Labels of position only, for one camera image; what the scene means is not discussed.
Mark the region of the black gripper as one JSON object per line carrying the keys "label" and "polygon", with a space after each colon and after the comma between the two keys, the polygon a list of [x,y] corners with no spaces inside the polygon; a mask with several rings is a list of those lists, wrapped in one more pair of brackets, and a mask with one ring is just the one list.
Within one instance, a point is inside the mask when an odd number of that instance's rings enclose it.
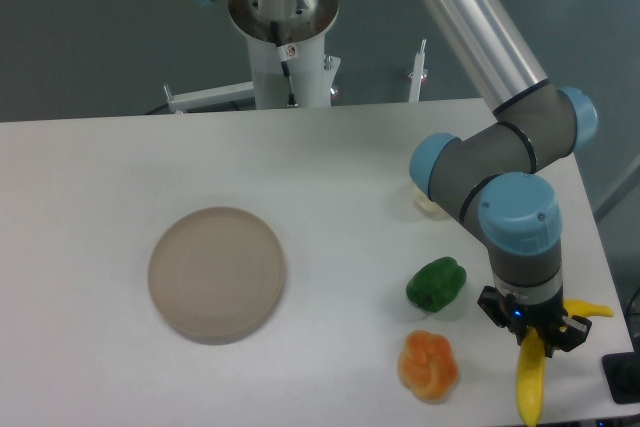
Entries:
{"label": "black gripper", "polygon": [[499,328],[507,328],[517,338],[533,328],[544,338],[546,354],[556,350],[570,352],[586,342],[591,321],[581,316],[567,316],[563,307],[563,288],[541,303],[523,304],[514,295],[503,295],[497,288],[484,286],[477,305]]}

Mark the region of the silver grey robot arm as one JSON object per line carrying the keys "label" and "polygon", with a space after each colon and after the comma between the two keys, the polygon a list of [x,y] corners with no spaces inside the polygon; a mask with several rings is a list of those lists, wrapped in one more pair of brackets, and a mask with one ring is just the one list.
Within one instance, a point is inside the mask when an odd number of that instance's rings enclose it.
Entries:
{"label": "silver grey robot arm", "polygon": [[[537,335],[546,355],[587,339],[591,324],[563,298],[562,221],[539,173],[590,140],[597,114],[575,88],[548,79],[498,0],[423,0],[495,123],[461,140],[433,134],[414,151],[414,185],[488,250],[494,283],[479,306],[518,340]],[[228,0],[244,35],[252,80],[220,90],[259,109],[327,107],[338,62],[324,37],[338,0]]]}

